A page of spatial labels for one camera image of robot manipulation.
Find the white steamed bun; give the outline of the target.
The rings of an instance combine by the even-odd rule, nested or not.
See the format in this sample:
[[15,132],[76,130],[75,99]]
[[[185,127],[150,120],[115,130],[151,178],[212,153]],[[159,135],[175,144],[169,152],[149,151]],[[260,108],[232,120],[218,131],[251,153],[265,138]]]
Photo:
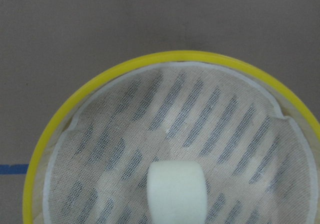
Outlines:
[[146,191],[153,224],[205,223],[207,188],[203,169],[197,162],[153,162],[148,169]]

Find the white steamer cloth liner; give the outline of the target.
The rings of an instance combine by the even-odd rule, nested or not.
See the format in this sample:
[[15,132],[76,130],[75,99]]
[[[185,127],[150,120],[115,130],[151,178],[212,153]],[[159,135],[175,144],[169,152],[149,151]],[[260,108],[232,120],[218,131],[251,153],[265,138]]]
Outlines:
[[207,224],[312,224],[309,143],[261,85],[200,62],[150,65],[107,83],[59,137],[43,190],[46,224],[149,224],[147,173],[191,160],[204,172]]

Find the yellow steamer basket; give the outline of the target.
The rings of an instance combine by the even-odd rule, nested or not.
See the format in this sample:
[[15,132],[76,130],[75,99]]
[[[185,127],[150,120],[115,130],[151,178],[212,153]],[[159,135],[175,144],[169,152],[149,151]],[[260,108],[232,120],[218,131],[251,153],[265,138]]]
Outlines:
[[48,165],[61,134],[69,127],[76,111],[109,82],[132,71],[162,63],[195,62],[235,71],[258,83],[277,101],[283,115],[291,117],[311,150],[318,185],[315,221],[320,221],[320,125],[304,103],[286,86],[262,70],[237,59],[201,51],[168,51],[138,57],[116,65],[77,90],[55,113],[43,131],[27,170],[22,201],[25,224],[46,224],[43,214],[44,186]]

